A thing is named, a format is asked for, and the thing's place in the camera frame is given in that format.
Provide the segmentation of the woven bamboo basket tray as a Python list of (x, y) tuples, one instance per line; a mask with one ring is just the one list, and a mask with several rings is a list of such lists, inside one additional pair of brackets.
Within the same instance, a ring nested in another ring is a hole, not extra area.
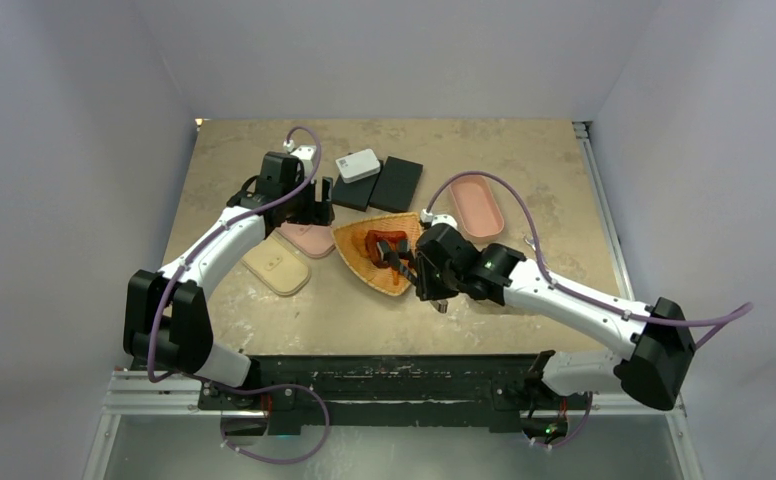
[(412, 212), (385, 214), (357, 220), (343, 226), (333, 226), (332, 236), (342, 259), (350, 270), (371, 288), (392, 297), (403, 295), (411, 283), (389, 267), (379, 268), (368, 258), (365, 235), (374, 231), (402, 231), (414, 249), (422, 233), (419, 217)]

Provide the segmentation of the black metal tongs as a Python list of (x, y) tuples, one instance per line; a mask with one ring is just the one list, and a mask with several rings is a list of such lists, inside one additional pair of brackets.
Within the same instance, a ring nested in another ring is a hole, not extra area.
[(404, 277), (411, 285), (417, 286), (415, 257), (408, 249), (406, 240), (400, 241), (396, 246), (386, 240), (378, 240), (376, 248), (382, 262), (387, 263), (394, 272)]

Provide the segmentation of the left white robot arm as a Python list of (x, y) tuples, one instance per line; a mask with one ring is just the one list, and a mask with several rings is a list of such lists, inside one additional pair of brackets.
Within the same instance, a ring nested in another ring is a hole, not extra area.
[(236, 408), (256, 405), (262, 382), (249, 373), (249, 357), (215, 340), (208, 300), (244, 255), (282, 224), (331, 224), (333, 181), (315, 181), (319, 159), (316, 146), (266, 153), (260, 172), (186, 252), (157, 271), (137, 271), (128, 282), (124, 351), (155, 369), (223, 384)]

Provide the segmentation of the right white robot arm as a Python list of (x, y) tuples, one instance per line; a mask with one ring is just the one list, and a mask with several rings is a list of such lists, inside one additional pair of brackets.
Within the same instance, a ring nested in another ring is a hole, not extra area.
[(622, 390), (656, 410), (676, 405), (696, 352), (676, 302), (661, 297), (649, 305), (607, 295), (543, 273), (535, 261), (505, 245), (479, 250), (444, 223), (425, 230), (414, 253), (416, 293), (439, 310), (464, 294), (543, 315), (602, 345), (598, 352), (553, 353), (525, 381), (533, 404), (548, 407), (574, 393)]

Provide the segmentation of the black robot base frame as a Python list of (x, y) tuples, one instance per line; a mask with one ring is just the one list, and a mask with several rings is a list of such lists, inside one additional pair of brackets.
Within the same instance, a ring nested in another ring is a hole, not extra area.
[(561, 397), (539, 381), (551, 355), (261, 355), (239, 392), (204, 386), (199, 407), (255, 414), (272, 435), (330, 424), (558, 437), (588, 399)]

